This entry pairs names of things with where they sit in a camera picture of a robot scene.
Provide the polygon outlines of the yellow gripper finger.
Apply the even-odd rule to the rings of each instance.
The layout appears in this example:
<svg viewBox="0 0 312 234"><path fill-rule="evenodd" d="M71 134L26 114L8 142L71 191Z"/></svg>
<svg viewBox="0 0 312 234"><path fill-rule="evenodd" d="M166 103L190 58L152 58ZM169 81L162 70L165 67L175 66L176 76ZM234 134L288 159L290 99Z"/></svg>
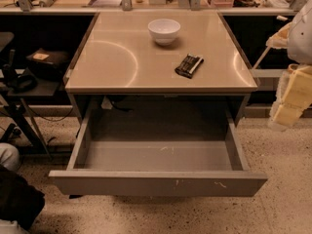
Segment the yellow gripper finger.
<svg viewBox="0 0 312 234"><path fill-rule="evenodd" d="M273 131L285 131L294 125L311 104L312 66L290 64L279 79L268 127Z"/></svg>
<svg viewBox="0 0 312 234"><path fill-rule="evenodd" d="M266 41L266 46L273 49L286 49L288 47L288 34L290 25L290 23L287 23L275 34L270 36Z"/></svg>

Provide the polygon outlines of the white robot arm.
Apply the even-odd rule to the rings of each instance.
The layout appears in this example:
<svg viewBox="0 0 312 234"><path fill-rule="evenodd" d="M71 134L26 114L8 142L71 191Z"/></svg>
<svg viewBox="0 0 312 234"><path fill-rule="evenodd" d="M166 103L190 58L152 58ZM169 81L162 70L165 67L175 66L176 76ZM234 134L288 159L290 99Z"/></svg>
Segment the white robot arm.
<svg viewBox="0 0 312 234"><path fill-rule="evenodd" d="M281 132L292 127L312 104L312 0L266 46L286 49L288 58L295 61L282 73L269 113L268 126Z"/></svg>

